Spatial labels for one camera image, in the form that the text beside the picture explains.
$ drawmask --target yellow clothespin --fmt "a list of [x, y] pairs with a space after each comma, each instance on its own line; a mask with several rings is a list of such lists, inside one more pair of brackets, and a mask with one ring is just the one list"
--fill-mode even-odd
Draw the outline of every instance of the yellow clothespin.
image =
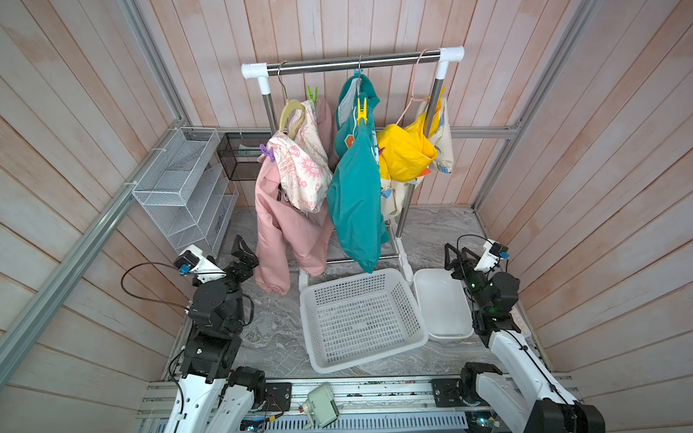
[[368, 113], [367, 113], [367, 108], [368, 106], [368, 100], [364, 99], [363, 100], [363, 110], [361, 110], [361, 98], [358, 99], [358, 116], [356, 117], [356, 124], [360, 125], [360, 119], [363, 119], [363, 123], [365, 125], [368, 124]]

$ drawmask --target black mesh basket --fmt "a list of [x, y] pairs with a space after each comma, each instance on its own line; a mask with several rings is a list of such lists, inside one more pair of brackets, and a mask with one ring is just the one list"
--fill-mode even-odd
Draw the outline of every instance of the black mesh basket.
[[217, 154], [229, 180], [256, 180], [260, 173], [257, 159], [262, 154], [260, 144], [266, 144], [269, 133], [227, 132], [221, 138]]

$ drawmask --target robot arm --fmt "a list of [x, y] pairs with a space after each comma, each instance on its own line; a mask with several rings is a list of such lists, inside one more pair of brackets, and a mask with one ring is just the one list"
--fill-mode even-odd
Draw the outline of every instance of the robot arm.
[[[236, 431], [240, 421], [265, 400], [265, 374], [249, 367], [231, 372], [244, 322], [240, 284], [250, 278], [258, 258], [240, 236], [231, 253], [236, 259], [221, 270], [191, 245], [174, 262], [182, 274], [194, 273], [198, 286], [188, 315], [193, 321], [183, 346], [180, 390], [164, 433]], [[213, 409], [217, 409], [207, 425]]]
[[[450, 260], [450, 252], [457, 256]], [[474, 331], [510, 372], [520, 393], [492, 364], [467, 362], [460, 373], [461, 394], [470, 404], [486, 401], [513, 433], [603, 433], [602, 415], [582, 405], [563, 388], [532, 352], [510, 310], [518, 300], [520, 281], [507, 272], [487, 278], [507, 247], [487, 240], [479, 257], [467, 248], [445, 245], [445, 269], [464, 282], [473, 306]]]

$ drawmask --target wooden wall panel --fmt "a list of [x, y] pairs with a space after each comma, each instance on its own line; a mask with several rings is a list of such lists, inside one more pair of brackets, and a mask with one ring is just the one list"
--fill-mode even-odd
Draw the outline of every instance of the wooden wall panel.
[[[0, 54], [4, 334], [175, 115], [116, 0], [4, 1]], [[174, 258], [134, 208], [0, 392], [3, 431], [130, 428], [184, 313], [119, 281]], [[125, 284], [186, 304], [193, 288], [169, 270], [141, 267]]]
[[[631, 6], [633, 13], [643, 1]], [[459, 45], [465, 46], [466, 57], [450, 66], [445, 79], [450, 122], [456, 126], [512, 125], [579, 4], [579, 0], [139, 2], [192, 122], [222, 127], [268, 125], [257, 83], [240, 76], [244, 62]], [[627, 15], [621, 21], [632, 18]], [[430, 91], [434, 71], [434, 64], [418, 68], [417, 99]], [[411, 96], [412, 66], [365, 72], [380, 97], [377, 126], [397, 121]], [[306, 85], [310, 85], [335, 107], [349, 74], [310, 73], [285, 76], [282, 81], [289, 99], [303, 100]], [[270, 86], [279, 113], [284, 105], [279, 79], [270, 78]], [[418, 105], [412, 103], [404, 124], [413, 120]], [[496, 139], [455, 140], [453, 174], [428, 175], [415, 192], [414, 203], [473, 203], [502, 144]], [[245, 203], [252, 206], [252, 198], [246, 197]]]
[[608, 431], [693, 423], [692, 25], [690, 0], [604, 2], [479, 209]]

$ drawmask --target white plastic basket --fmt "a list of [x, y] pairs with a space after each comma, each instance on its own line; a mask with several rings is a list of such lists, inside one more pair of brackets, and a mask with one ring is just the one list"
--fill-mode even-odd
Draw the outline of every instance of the white plastic basket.
[[396, 269], [306, 288], [301, 322], [310, 365], [318, 373], [379, 360], [428, 341], [419, 306]]

